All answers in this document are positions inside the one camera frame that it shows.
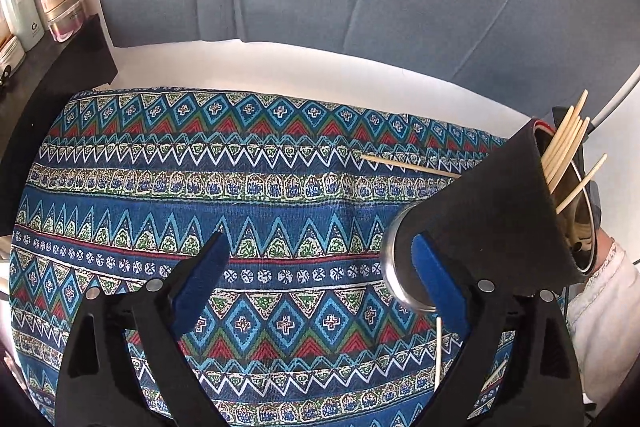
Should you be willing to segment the white sleeved forearm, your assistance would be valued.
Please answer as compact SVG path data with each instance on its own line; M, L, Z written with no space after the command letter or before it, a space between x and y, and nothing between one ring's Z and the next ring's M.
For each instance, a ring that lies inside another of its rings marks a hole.
M603 231L597 248L596 271L568 305L567 324L582 389L604 407L639 356L639 271Z

